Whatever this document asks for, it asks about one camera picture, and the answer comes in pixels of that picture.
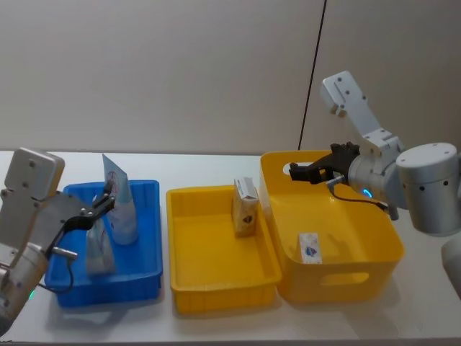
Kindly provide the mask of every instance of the white table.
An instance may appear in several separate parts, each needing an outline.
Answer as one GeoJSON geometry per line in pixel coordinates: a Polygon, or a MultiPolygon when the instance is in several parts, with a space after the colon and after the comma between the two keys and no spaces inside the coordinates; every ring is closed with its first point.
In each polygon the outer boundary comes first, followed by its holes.
{"type": "MultiPolygon", "coordinates": [[[[60,188],[102,181],[101,154],[56,153],[66,160],[60,188]]],[[[12,152],[0,152],[0,180],[12,152]]],[[[442,269],[448,239],[416,231],[407,212],[395,227],[406,246],[383,294],[347,305],[294,306],[280,297],[270,309],[183,317],[169,289],[165,192],[231,184],[247,175],[259,185],[258,156],[110,154],[131,179],[160,182],[164,289],[157,301],[109,304],[64,311],[52,293],[37,288],[1,340],[38,342],[205,342],[293,340],[307,345],[461,345],[461,300],[442,269]]]]}

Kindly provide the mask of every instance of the yellow plastic bin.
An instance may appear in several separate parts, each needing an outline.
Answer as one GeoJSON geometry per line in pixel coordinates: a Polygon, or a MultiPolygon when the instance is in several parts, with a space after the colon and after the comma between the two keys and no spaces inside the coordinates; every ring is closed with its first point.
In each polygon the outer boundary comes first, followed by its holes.
{"type": "Polygon", "coordinates": [[[233,186],[191,187],[166,194],[170,281],[178,312],[266,306],[281,272],[259,206],[256,234],[236,238],[233,186]]]}
{"type": "MultiPolygon", "coordinates": [[[[287,164],[313,162],[328,153],[288,151],[261,157],[261,204],[282,270],[277,289],[295,303],[372,298],[404,255],[389,217],[379,208],[337,200],[325,184],[291,180],[287,164]],[[296,251],[301,233],[318,234],[322,264],[296,260],[300,258],[296,251]]],[[[335,192],[364,199],[345,185],[337,185],[335,192]]]]}

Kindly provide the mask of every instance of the white wall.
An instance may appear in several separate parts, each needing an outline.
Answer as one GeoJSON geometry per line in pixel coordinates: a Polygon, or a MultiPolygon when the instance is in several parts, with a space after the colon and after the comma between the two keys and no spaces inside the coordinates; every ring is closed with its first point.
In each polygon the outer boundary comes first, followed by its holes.
{"type": "Polygon", "coordinates": [[[296,149],[322,6],[0,1],[0,148],[296,149]]]}
{"type": "Polygon", "coordinates": [[[354,139],[319,94],[323,78],[349,70],[407,147],[461,149],[460,14],[459,0],[328,0],[302,148],[354,139]]]}

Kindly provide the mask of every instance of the robotic arm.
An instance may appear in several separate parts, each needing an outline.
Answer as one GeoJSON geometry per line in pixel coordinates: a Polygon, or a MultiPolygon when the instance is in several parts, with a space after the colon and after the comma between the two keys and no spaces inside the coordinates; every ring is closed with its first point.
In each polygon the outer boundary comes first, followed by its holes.
{"type": "Polygon", "coordinates": [[[0,192],[0,335],[8,331],[45,273],[51,254],[74,260],[56,246],[74,229],[87,230],[114,208],[111,186],[93,206],[56,191],[64,160],[21,148],[14,152],[0,192]]]}
{"type": "Polygon", "coordinates": [[[452,144],[405,151],[400,139],[378,123],[348,71],[324,79],[321,95],[330,113],[348,120],[359,145],[333,144],[331,154],[309,167],[291,164],[293,180],[328,182],[331,190],[344,183],[387,203],[393,220],[397,208],[408,209],[414,227],[426,234],[449,236],[461,228],[460,164],[452,144]]]}

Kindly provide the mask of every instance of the blue indicator light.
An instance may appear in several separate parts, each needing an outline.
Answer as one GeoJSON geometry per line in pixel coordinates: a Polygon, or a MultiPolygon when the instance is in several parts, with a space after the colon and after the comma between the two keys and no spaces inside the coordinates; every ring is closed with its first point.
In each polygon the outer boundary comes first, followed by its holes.
{"type": "Polygon", "coordinates": [[[367,196],[368,198],[373,198],[372,193],[371,193],[370,191],[368,191],[367,189],[363,189],[362,192],[363,192],[363,194],[364,194],[365,196],[367,196]]]}

